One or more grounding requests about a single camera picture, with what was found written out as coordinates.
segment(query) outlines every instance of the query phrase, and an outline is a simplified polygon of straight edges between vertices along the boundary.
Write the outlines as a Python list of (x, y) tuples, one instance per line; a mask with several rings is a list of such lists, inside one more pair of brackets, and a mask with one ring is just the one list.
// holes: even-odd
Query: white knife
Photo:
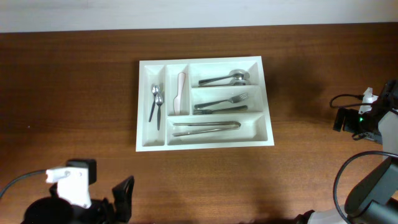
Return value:
[(180, 72), (178, 74), (177, 96), (174, 98), (174, 114), (175, 115), (180, 115), (181, 97), (182, 97), (182, 89), (184, 88), (184, 82), (185, 82), (185, 73)]

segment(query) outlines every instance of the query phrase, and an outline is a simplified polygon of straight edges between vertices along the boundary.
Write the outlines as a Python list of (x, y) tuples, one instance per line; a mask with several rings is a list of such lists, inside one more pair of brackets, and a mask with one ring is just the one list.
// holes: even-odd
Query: cutlery tray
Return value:
[[(230, 71), (243, 69), (250, 74), (249, 85), (199, 87), (198, 81), (227, 76)], [(177, 96), (178, 74), (184, 72), (180, 115), (174, 114), (174, 98)], [(225, 85), (231, 78), (209, 83)], [(160, 107), (160, 130), (157, 130), (156, 105), (152, 121), (150, 109), (154, 102), (151, 89), (159, 85), (164, 97)], [(226, 111), (214, 114), (193, 115), (194, 105), (226, 100), (248, 93), (249, 98), (238, 103), (223, 102), (209, 106), (209, 110), (247, 105), (245, 111)], [(175, 123), (204, 123), (237, 121), (239, 129), (175, 137), (200, 127), (175, 126)], [(268, 109), (266, 84), (261, 57), (204, 58), (183, 60), (140, 61), (139, 97), (137, 112), (136, 151), (168, 151), (181, 149), (205, 149), (217, 147), (273, 146), (271, 119)]]

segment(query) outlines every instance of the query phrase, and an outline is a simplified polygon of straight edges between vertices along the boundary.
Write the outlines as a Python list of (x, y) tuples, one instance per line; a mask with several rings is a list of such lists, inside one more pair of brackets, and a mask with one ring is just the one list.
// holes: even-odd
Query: fork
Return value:
[(193, 110), (193, 115), (199, 115), (199, 114), (212, 114), (214, 112), (219, 112), (219, 111), (234, 111), (234, 110), (247, 110), (248, 106), (235, 106), (233, 108), (225, 108), (225, 109), (219, 109), (219, 110)]
[(205, 107), (208, 107), (211, 105), (216, 105), (218, 103), (227, 102), (227, 101), (229, 101), (230, 103), (239, 103), (241, 101), (244, 101), (248, 97), (249, 97), (249, 93), (243, 93), (238, 96), (233, 96), (227, 100), (220, 100), (220, 101), (215, 101), (215, 102), (211, 102), (211, 103), (201, 103), (201, 104), (195, 105), (194, 108), (201, 109), (201, 108), (205, 108)]

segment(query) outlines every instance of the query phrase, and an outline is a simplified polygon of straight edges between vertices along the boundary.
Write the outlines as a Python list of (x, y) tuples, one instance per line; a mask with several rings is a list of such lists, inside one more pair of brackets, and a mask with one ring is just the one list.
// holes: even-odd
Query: utensil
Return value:
[(241, 85), (250, 85), (249, 80), (235, 80), (232, 79), (229, 84), (222, 84), (222, 85), (205, 85), (199, 87), (215, 87), (215, 86), (241, 86)]
[(225, 77), (199, 80), (199, 85), (204, 85), (204, 84), (215, 82), (218, 80), (223, 80), (225, 78), (233, 78), (234, 80), (247, 80), (248, 78), (250, 78), (250, 74), (249, 74), (249, 72), (247, 72), (243, 69), (235, 69), (235, 70), (230, 71), (229, 75), (227, 75)]
[(152, 94), (154, 95), (154, 102), (152, 104), (152, 108), (150, 109), (150, 115), (149, 115), (149, 122), (152, 120), (152, 115), (154, 114), (154, 109), (155, 109), (155, 97), (156, 95), (160, 93), (160, 87), (158, 85), (154, 85), (152, 87)]
[(195, 105), (194, 108), (201, 109), (201, 108), (205, 108), (205, 107), (208, 107), (211, 105), (216, 105), (218, 103), (222, 103), (222, 102), (226, 102), (226, 101), (229, 101), (230, 103), (239, 103), (241, 101), (244, 101), (247, 98), (249, 98), (249, 93), (243, 93), (238, 96), (233, 96), (227, 100), (214, 101), (214, 102), (210, 102), (210, 103), (201, 103), (201, 104)]
[(178, 74), (177, 96), (174, 98), (175, 115), (180, 115), (181, 97), (182, 97), (182, 90), (184, 88), (184, 82), (185, 82), (185, 73), (180, 72)]
[(157, 109), (157, 130), (159, 130), (160, 129), (160, 106), (162, 106), (162, 104), (163, 104), (163, 96), (160, 93), (158, 93), (155, 96), (155, 102), (156, 102), (156, 105), (159, 106)]
[(187, 136), (192, 134), (210, 133), (215, 131), (235, 130), (241, 127), (241, 123), (237, 121), (222, 121), (222, 122), (209, 122), (209, 123), (175, 123), (174, 126), (229, 126), (225, 128), (202, 129), (196, 131), (188, 131), (184, 133), (173, 133), (174, 137)]
[(218, 109), (218, 110), (193, 110), (193, 115), (199, 115), (199, 114), (212, 114), (214, 112), (219, 112), (219, 111), (234, 111), (234, 110), (247, 110), (248, 106), (235, 106), (233, 108), (225, 108), (225, 109)]

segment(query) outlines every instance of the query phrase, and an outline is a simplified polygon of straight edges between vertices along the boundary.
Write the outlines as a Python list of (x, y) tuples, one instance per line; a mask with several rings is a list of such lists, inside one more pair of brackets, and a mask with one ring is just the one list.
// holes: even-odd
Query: white backdrop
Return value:
[(398, 21), (398, 0), (1, 0), (0, 32)]

